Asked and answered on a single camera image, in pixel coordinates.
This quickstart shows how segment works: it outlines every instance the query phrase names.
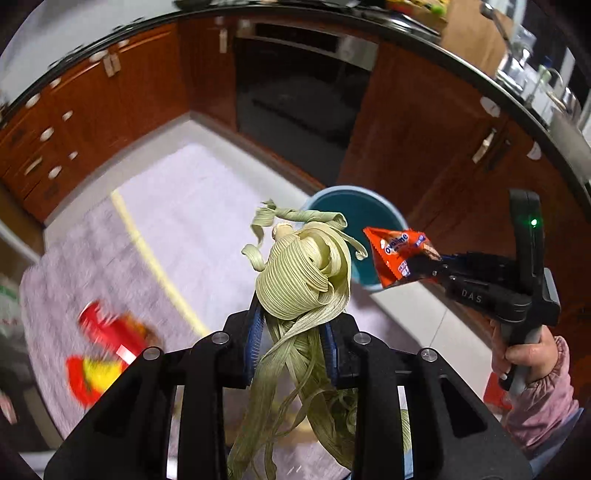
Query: oven door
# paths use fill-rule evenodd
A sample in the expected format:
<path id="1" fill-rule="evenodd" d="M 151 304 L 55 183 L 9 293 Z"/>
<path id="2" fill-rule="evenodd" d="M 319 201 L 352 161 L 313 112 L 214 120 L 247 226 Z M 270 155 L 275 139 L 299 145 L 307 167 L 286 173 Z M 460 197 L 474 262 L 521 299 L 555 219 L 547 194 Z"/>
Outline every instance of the oven door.
<path id="1" fill-rule="evenodd" d="M 334 185 L 377 45 L 349 35 L 243 21 L 234 49 L 239 132 Z"/>

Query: black handle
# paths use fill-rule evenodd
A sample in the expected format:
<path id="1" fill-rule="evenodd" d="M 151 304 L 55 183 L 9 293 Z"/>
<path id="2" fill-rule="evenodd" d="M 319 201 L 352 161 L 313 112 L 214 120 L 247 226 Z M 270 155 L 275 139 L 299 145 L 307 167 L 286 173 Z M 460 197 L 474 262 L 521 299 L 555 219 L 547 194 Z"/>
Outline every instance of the black handle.
<path id="1" fill-rule="evenodd" d="M 527 329 L 521 325 L 519 327 L 513 327 L 506 323 L 501 324 L 502 337 L 508 346 L 539 343 L 541 332 L 541 325 Z M 527 387 L 527 378 L 530 375 L 530 371 L 531 368 L 525 365 L 512 365 L 507 378 L 504 380 L 499 379 L 499 385 L 511 395 L 517 396 Z"/>

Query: floor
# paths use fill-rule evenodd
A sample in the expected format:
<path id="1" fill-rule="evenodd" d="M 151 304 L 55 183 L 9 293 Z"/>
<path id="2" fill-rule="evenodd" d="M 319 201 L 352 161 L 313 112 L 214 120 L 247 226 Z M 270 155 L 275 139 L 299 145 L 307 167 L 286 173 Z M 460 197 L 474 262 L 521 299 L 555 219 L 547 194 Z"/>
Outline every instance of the floor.
<path id="1" fill-rule="evenodd" d="M 181 118 L 153 132 L 108 162 L 102 174 L 85 182 L 66 199 L 45 230 L 48 247 L 58 241 L 92 206 L 128 179 L 179 148 L 198 142 L 224 159 L 229 167 L 277 205 L 298 208 L 308 196 L 275 171 L 211 130 Z M 419 283 L 373 294 L 384 308 L 421 346 L 431 346 L 483 396 L 491 371 L 491 350 L 435 295 Z"/>

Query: person's hand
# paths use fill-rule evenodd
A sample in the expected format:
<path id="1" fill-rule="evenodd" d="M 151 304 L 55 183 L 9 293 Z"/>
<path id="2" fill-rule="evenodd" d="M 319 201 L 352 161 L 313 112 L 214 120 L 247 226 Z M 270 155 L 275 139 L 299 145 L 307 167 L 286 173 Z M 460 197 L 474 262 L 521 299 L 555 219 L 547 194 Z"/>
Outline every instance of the person's hand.
<path id="1" fill-rule="evenodd" d="M 535 382 L 548 375 L 558 361 L 558 348 L 554 337 L 546 325 L 542 326 L 540 342 L 526 345 L 514 345 L 507 348 L 501 336 L 501 325 L 491 321 L 494 327 L 492 335 L 492 370 L 504 380 L 511 369 L 511 364 L 531 367 L 528 383 Z"/>

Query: orange snack packet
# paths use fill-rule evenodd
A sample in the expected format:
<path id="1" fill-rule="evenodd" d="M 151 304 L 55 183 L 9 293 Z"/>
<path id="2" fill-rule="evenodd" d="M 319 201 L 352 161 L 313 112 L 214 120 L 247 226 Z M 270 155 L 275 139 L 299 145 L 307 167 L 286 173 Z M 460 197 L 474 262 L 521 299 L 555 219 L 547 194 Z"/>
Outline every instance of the orange snack packet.
<path id="1" fill-rule="evenodd" d="M 363 232 L 372 246 L 375 271 L 384 288 L 396 282 L 412 281 L 407 259 L 419 254 L 434 260 L 441 258 L 422 232 L 410 229 L 400 232 L 371 226 L 364 228 Z"/>

